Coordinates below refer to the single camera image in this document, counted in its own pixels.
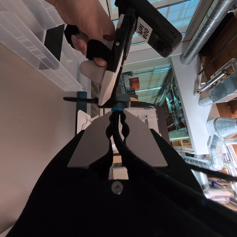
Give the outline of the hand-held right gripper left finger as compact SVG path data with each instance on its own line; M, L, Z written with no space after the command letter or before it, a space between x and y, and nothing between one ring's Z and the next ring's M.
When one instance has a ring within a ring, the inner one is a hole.
M68 168L88 168L89 165L108 154L109 161L113 162L111 135L109 137L106 135L111 113L95 117L92 123L81 131L82 137L67 165Z

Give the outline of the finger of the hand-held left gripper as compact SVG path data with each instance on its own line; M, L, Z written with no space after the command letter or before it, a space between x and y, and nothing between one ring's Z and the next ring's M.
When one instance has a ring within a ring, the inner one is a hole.
M116 96L113 91L119 81L117 80L117 76L120 72L105 71L98 100L99 108L112 108L115 103L121 102L119 96Z

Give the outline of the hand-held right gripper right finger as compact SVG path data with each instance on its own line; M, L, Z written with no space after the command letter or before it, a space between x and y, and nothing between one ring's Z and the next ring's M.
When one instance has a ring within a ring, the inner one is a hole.
M155 168L168 164L158 147L150 129L159 132L155 110L123 110L129 132L125 138L126 146L137 157Z

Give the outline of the silver air duct elbow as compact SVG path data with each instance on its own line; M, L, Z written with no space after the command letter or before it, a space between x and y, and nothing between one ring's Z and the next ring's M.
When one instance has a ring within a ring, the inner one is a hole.
M209 134L209 169L219 171L224 167L224 158L222 157L221 148L225 139L231 138L237 134L237 120L218 117L207 121L206 127Z

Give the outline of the person's left hand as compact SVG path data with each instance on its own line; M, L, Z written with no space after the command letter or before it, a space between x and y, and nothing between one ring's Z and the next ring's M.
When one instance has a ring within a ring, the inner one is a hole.
M89 40L113 41L115 26L98 0L46 0L67 25L76 25Z

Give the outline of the white plastic box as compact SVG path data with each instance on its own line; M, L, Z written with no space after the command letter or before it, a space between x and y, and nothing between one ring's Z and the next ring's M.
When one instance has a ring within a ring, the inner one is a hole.
M78 110L76 134L78 134L82 130L85 130L91 123L92 123L92 119L90 115L88 115L82 110Z

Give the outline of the red container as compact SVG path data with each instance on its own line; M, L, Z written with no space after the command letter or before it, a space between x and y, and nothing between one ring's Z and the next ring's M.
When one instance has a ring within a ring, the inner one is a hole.
M140 89L140 82L139 82L139 77L134 77L129 79L130 82L130 88L134 90L139 90Z

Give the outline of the plastic bag with printed label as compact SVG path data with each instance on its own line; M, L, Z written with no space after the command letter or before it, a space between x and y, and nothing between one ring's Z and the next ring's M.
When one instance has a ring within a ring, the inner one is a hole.
M145 128L145 125L143 125L138 118L133 118L129 111L125 112L124 110L123 113L126 115L126 119L123 128L128 128L129 130L129 132L125 130L125 133L128 133L128 135L122 139L124 144L126 144L131 151L141 151L142 149L157 151L159 150L159 146L153 136L156 135L156 138L170 145L164 108L139 101L131 101L130 105L130 107L134 108L154 108L158 117L159 133L154 129Z

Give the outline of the glass partition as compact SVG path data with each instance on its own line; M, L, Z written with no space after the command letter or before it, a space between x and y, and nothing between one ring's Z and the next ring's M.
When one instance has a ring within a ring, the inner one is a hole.
M128 94L139 102L158 104L172 76L171 63L123 72L117 93ZM140 89L130 88L130 78L139 77Z

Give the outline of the black box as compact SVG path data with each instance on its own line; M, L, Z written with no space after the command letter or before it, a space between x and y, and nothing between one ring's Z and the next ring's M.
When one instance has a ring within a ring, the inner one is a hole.
M43 62L40 62L39 70L56 70L59 68L64 35L64 26L65 25L62 24L55 28L46 30L44 46L52 53L52 55L57 59L57 61L47 61L47 59L44 59Z

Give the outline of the silver metal pipe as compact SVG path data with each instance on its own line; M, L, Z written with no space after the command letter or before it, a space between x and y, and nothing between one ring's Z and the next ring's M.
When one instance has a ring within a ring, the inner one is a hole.
M211 77L210 80L205 82L205 84L194 93L194 97L200 95L203 91L215 86L222 79L227 78L227 76L233 74L237 70L237 60L232 58L226 64L224 64L218 71L216 71Z

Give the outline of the clear plastic storage bin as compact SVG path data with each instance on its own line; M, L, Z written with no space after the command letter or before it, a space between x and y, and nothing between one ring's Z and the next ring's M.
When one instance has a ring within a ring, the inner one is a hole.
M1 0L0 42L38 70L63 91L87 91L87 78L80 73L85 56L73 49L63 35L59 68L39 70L44 59L57 59L44 46L46 30L66 24L54 6L44 0Z

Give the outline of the silver spiral air duct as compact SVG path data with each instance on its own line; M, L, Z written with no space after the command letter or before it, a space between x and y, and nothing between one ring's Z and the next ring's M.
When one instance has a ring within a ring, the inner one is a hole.
M234 3L235 0L213 1L185 53L182 55L180 59L181 64L191 64Z

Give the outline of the grey rectangular air duct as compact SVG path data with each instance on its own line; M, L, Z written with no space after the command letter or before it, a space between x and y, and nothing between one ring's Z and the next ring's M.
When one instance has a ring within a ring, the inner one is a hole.
M229 102L237 97L237 71L220 81L209 91L209 96L199 101L199 106Z

